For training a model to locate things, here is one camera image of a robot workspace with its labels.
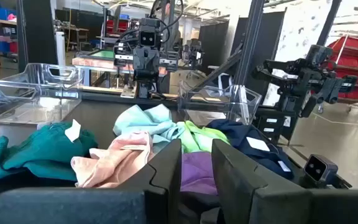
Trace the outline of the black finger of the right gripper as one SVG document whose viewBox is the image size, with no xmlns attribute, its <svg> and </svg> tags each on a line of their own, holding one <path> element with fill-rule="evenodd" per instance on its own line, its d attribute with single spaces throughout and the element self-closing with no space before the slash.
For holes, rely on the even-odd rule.
<svg viewBox="0 0 358 224">
<path fill-rule="evenodd" d="M 149 79 L 154 79 L 159 75 L 159 61 L 159 52 L 149 52 L 147 57 L 147 70 L 149 71 Z"/>
<path fill-rule="evenodd" d="M 133 59 L 134 78 L 136 80 L 145 80 L 147 72 L 145 70 L 145 57 L 143 52 L 134 52 Z"/>
</svg>

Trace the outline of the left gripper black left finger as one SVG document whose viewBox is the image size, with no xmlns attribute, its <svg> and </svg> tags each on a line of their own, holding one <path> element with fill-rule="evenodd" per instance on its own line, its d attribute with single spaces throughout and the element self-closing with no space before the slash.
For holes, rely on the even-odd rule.
<svg viewBox="0 0 358 224">
<path fill-rule="evenodd" d="M 178 224 L 181 142 L 114 189 L 35 187 L 0 193 L 0 224 Z"/>
</svg>

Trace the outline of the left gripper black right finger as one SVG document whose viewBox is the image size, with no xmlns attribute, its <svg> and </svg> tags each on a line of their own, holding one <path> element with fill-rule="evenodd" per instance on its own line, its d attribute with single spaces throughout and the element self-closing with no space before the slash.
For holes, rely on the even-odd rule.
<svg viewBox="0 0 358 224">
<path fill-rule="evenodd" d="M 226 224 L 358 224 L 358 189 L 305 189 L 220 139 L 212 163 Z"/>
</svg>

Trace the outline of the pale pink towel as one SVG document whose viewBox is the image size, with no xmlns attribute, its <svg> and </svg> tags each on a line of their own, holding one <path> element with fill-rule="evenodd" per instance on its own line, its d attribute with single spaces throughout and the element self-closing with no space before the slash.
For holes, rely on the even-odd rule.
<svg viewBox="0 0 358 224">
<path fill-rule="evenodd" d="M 125 133 L 107 149 L 91 148 L 90 157 L 73 157 L 71 168 L 80 188 L 115 188 L 140 171 L 153 158 L 147 131 Z"/>
</svg>

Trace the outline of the light blue towel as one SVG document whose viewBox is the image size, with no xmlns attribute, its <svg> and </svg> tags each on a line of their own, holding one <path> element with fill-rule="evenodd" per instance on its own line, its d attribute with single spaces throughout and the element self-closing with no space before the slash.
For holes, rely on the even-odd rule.
<svg viewBox="0 0 358 224">
<path fill-rule="evenodd" d="M 131 106 L 117 117 L 112 130 L 116 136 L 147 131 L 152 138 L 155 154 L 185 131 L 182 125 L 172 120 L 171 111 L 163 104 L 147 110 L 142 110 L 138 105 Z"/>
</svg>

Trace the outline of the purple towel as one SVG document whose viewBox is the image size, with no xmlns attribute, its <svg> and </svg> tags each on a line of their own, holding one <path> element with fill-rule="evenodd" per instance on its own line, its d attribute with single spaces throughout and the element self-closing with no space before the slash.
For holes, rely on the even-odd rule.
<svg viewBox="0 0 358 224">
<path fill-rule="evenodd" d="M 182 155 L 180 190 L 218 195 L 210 152 L 191 152 Z"/>
</svg>

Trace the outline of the navy towel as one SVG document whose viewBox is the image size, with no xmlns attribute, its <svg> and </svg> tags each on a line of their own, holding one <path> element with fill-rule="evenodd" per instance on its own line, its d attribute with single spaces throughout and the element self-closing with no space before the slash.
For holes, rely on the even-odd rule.
<svg viewBox="0 0 358 224">
<path fill-rule="evenodd" d="M 253 125 L 230 119 L 215 119 L 206 127 L 225 134 L 232 147 L 272 172 L 288 180 L 294 178 L 292 164 L 283 149 L 265 139 Z"/>
</svg>

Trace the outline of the lime green towel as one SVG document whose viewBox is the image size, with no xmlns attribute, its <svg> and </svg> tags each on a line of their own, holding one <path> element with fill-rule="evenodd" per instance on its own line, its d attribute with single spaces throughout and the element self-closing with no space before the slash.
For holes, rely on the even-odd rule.
<svg viewBox="0 0 358 224">
<path fill-rule="evenodd" d="M 206 126 L 199 128 L 191 121 L 177 122 L 177 126 L 183 129 L 178 138 L 181 140 L 181 149 L 184 153 L 211 152 L 213 139 L 230 144 L 226 135 L 217 129 Z"/>
</svg>

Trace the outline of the teal towel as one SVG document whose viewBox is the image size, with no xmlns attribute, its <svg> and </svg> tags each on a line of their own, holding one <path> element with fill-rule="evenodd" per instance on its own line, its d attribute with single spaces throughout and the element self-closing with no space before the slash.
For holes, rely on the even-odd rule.
<svg viewBox="0 0 358 224">
<path fill-rule="evenodd" d="M 8 146 L 9 138 L 0 137 L 0 179 L 29 171 L 36 177 L 75 181 L 71 168 L 73 157 L 85 157 L 98 146 L 94 134 L 80 129 L 71 141 L 65 131 L 71 123 L 45 125 L 18 145 Z"/>
</svg>

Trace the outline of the workbench with green mat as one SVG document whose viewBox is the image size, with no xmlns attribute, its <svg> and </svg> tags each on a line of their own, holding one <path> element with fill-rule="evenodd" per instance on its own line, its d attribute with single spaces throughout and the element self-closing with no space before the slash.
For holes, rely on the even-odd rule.
<svg viewBox="0 0 358 224">
<path fill-rule="evenodd" d="M 132 84 L 132 65 L 116 66 L 112 54 L 109 51 L 102 53 L 102 50 L 75 54 L 71 64 L 84 71 L 83 86 L 121 91 L 126 84 Z"/>
</svg>

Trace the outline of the black partition panel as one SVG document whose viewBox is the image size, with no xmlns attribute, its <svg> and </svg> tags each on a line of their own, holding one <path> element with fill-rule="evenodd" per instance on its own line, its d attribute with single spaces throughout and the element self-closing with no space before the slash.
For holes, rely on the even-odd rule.
<svg viewBox="0 0 358 224">
<path fill-rule="evenodd" d="M 16 0 L 18 71 L 28 63 L 58 63 L 50 0 Z"/>
<path fill-rule="evenodd" d="M 252 56 L 249 73 L 264 60 L 273 60 L 277 53 L 280 34 L 286 11 L 269 12 L 262 15 L 259 33 L 256 40 L 254 56 Z M 232 43 L 231 54 L 238 48 L 246 32 L 247 17 L 240 17 L 237 23 L 234 41 Z M 239 63 L 234 64 L 228 73 L 233 76 L 236 74 Z M 256 80 L 248 76 L 246 87 L 262 95 L 262 100 L 266 96 L 269 83 L 263 80 Z"/>
<path fill-rule="evenodd" d="M 212 70 L 208 68 L 212 66 L 220 66 L 224 61 L 224 43 L 227 34 L 229 22 L 219 24 L 211 24 L 200 27 L 199 40 L 203 49 L 203 61 L 200 71 L 208 76 Z"/>
</svg>

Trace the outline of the black box with white labels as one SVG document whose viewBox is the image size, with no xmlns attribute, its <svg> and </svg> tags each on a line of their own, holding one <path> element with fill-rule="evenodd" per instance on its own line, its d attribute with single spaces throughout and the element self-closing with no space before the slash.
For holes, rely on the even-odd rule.
<svg viewBox="0 0 358 224">
<path fill-rule="evenodd" d="M 274 144 L 283 137 L 290 143 L 298 117 L 294 112 L 282 112 L 270 106 L 258 107 L 252 124 Z"/>
</svg>

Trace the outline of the black aluminium frame strut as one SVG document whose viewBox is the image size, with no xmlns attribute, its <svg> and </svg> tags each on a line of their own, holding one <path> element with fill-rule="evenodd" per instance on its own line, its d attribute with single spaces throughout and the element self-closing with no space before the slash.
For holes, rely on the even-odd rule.
<svg viewBox="0 0 358 224">
<path fill-rule="evenodd" d="M 243 53 L 243 50 L 239 50 L 233 56 L 230 56 L 226 62 L 224 62 L 221 66 L 219 66 L 217 69 L 215 69 L 215 71 L 210 73 L 202 82 L 195 85 L 191 90 L 195 91 L 198 88 L 203 88 L 206 85 L 208 85 L 215 78 L 217 78 L 220 74 L 224 73 L 226 70 L 228 70 L 230 67 L 232 67 L 235 63 L 240 61 L 242 53 Z"/>
</svg>

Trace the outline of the white cylinder post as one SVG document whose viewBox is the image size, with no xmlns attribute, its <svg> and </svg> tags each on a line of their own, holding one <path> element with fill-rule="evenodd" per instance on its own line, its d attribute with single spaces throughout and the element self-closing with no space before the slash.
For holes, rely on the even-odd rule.
<svg viewBox="0 0 358 224">
<path fill-rule="evenodd" d="M 62 31 L 57 31 L 55 33 L 56 41 L 56 51 L 57 51 L 57 60 L 60 66 L 66 65 L 65 62 L 65 33 Z"/>
</svg>

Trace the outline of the black frame upright post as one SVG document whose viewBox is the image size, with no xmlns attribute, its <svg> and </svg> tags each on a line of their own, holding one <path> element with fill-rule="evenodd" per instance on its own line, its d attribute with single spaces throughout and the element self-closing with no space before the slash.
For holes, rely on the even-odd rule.
<svg viewBox="0 0 358 224">
<path fill-rule="evenodd" d="M 252 0 L 242 47 L 241 60 L 239 61 L 237 73 L 234 79 L 236 85 L 245 85 L 247 74 L 250 69 L 252 56 L 255 50 L 255 44 L 259 33 L 259 27 L 262 20 L 264 0 Z"/>
</svg>

